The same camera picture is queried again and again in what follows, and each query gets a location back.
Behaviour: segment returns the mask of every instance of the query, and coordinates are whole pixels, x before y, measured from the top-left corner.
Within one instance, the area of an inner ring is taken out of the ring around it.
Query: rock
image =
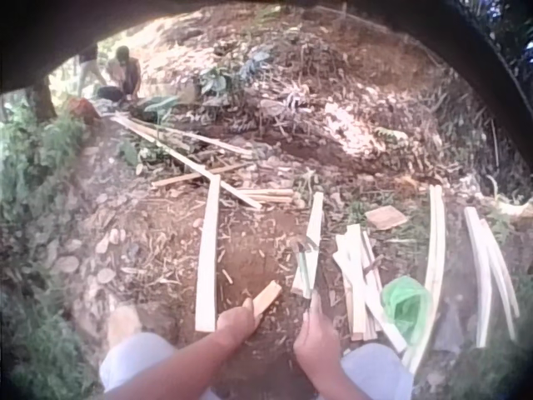
[[[121,205],[123,205],[125,202],[127,202],[127,197],[124,196],[123,194],[119,195],[116,199],[115,199],[115,202],[113,204],[114,207],[120,207]]]
[[[192,223],[192,227],[193,228],[199,228],[202,225],[202,223],[203,223],[203,218],[197,218]]]
[[[44,264],[45,268],[50,268],[53,265],[53,262],[56,261],[57,248],[59,248],[59,241],[57,239],[53,239],[47,245],[47,261]]]
[[[118,231],[118,229],[113,228],[111,232],[109,232],[109,242],[111,244],[118,244],[119,241],[120,241],[120,232]]]
[[[82,241],[77,239],[71,239],[65,244],[65,251],[67,253],[74,253],[82,247]]]
[[[141,320],[134,306],[119,306],[107,320],[107,345],[114,348],[142,330]]]
[[[101,269],[97,275],[98,283],[102,285],[105,285],[106,283],[110,283],[115,278],[116,275],[117,273],[114,272],[111,268]]]
[[[98,195],[98,197],[97,197],[97,203],[98,204],[104,204],[106,201],[107,201],[107,194],[106,193],[101,193],[101,194]]]
[[[297,198],[294,200],[294,205],[299,210],[302,210],[303,208],[307,207],[306,201],[303,198]]]
[[[80,262],[74,256],[60,257],[53,266],[55,271],[62,273],[73,273],[80,266]]]
[[[98,242],[94,250],[95,252],[97,252],[97,254],[105,254],[107,252],[108,247],[109,247],[109,238],[106,235],[103,237],[103,239],[100,242]]]
[[[266,162],[271,168],[276,168],[280,165],[280,159],[276,156],[270,156]]]
[[[446,375],[440,371],[433,371],[427,374],[427,382],[431,386],[433,392],[437,386],[442,385],[446,381]]]

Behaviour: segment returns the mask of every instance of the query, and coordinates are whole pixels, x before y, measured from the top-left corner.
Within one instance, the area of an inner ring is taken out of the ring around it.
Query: stone
[[[65,244],[65,251],[67,253],[74,253],[82,247],[82,241],[78,239],[71,239]]]
[[[120,194],[116,199],[115,199],[115,203],[113,204],[115,207],[120,207],[121,205],[123,205],[125,202],[127,202],[127,197],[124,196],[123,194]]]
[[[60,257],[53,266],[55,271],[73,273],[80,266],[79,260],[74,256]]]
[[[97,246],[95,247],[95,252],[97,254],[105,254],[107,252],[107,248],[109,247],[109,237],[104,236],[103,239],[98,242]]]
[[[434,391],[437,386],[446,381],[446,375],[440,371],[432,371],[427,374],[426,380],[431,386],[431,391]]]
[[[192,227],[193,228],[199,228],[202,225],[202,223],[203,223],[203,218],[197,218],[192,223]]]
[[[109,242],[111,244],[118,244],[119,241],[120,241],[120,232],[118,231],[118,229],[113,228],[109,232]]]
[[[297,198],[294,200],[294,205],[299,210],[302,210],[303,208],[307,207],[306,201],[302,198]]]
[[[98,197],[97,197],[97,203],[98,204],[104,204],[106,201],[107,201],[107,194],[106,193],[101,193],[101,194],[98,195]]]
[[[59,248],[59,241],[57,239],[53,239],[47,245],[47,261],[44,264],[44,267],[46,269],[50,268],[53,265],[54,261],[56,261],[58,248]]]
[[[101,269],[97,275],[98,283],[102,285],[110,283],[116,277],[116,275],[117,273],[114,272],[111,268]]]

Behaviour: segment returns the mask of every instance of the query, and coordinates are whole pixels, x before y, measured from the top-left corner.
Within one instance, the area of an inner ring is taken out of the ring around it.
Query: wood chip
[[[230,285],[232,285],[233,284],[233,279],[232,279],[232,277],[230,277],[230,274],[227,273],[224,268],[222,269],[222,273],[224,274],[224,276],[226,277],[226,279],[230,283]]]
[[[106,283],[110,283],[116,275],[117,273],[111,268],[104,268],[98,271],[97,280],[100,284],[105,285]]]
[[[271,281],[261,293],[253,299],[253,313],[257,317],[263,314],[267,308],[277,299],[281,293],[281,286],[276,281]]]
[[[379,207],[375,210],[365,212],[365,217],[378,231],[398,227],[407,222],[407,217],[393,206]]]

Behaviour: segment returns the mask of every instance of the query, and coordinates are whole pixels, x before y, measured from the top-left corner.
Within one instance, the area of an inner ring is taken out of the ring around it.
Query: dry leaf
[[[47,245],[47,261],[44,264],[45,268],[50,268],[53,265],[53,262],[56,261],[58,247],[59,247],[59,241],[57,239],[52,240]]]
[[[109,242],[111,244],[118,244],[119,240],[120,240],[120,233],[118,232],[118,229],[113,228],[111,232],[109,233]]]
[[[93,156],[96,153],[98,153],[98,147],[85,147],[82,151],[82,155],[87,157]]]
[[[202,225],[202,223],[203,223],[203,218],[197,218],[192,223],[192,227],[193,228],[199,228]]]
[[[62,273],[73,273],[79,266],[80,262],[77,258],[74,256],[66,256],[58,258],[53,269],[61,271]]]
[[[97,254],[105,254],[108,247],[109,247],[109,238],[106,235],[103,237],[103,239],[100,242],[98,242],[94,250],[97,252]]]
[[[263,98],[259,102],[259,108],[264,115],[269,117],[277,117],[285,111],[285,106],[282,102],[277,102],[276,100],[270,100],[268,98]]]
[[[97,280],[102,285],[105,285],[106,283],[110,283],[116,277],[116,275],[117,273],[111,268],[104,268],[98,272]]]
[[[98,204],[104,204],[106,201],[107,201],[107,194],[106,193],[102,193],[102,194],[98,195],[98,197],[97,197],[97,203]]]

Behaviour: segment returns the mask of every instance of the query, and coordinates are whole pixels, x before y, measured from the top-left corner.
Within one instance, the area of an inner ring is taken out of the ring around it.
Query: green plastic bag
[[[381,291],[386,316],[409,344],[417,344],[427,322],[431,294],[412,277],[399,277]]]

